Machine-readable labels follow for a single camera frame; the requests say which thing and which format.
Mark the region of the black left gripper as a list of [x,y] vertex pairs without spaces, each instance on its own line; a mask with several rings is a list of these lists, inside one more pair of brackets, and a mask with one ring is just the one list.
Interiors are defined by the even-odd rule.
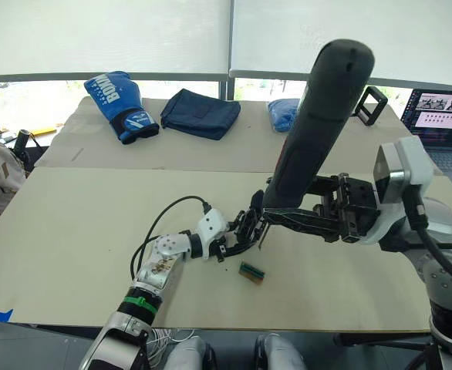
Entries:
[[236,243],[228,247],[226,235],[231,232],[243,233],[246,225],[247,213],[240,210],[233,221],[227,222],[226,227],[220,229],[213,236],[213,241],[209,245],[209,256],[215,257],[218,263],[224,262],[226,258],[242,254],[257,244],[256,241]]

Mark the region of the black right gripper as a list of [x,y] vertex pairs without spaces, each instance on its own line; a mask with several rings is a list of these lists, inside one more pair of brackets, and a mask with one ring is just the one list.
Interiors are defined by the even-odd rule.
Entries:
[[355,243],[366,236],[375,224],[377,210],[370,182],[340,173],[316,176],[307,194],[318,195],[321,203],[313,211],[298,208],[265,208],[263,217],[270,225],[322,237],[325,242],[342,240]]

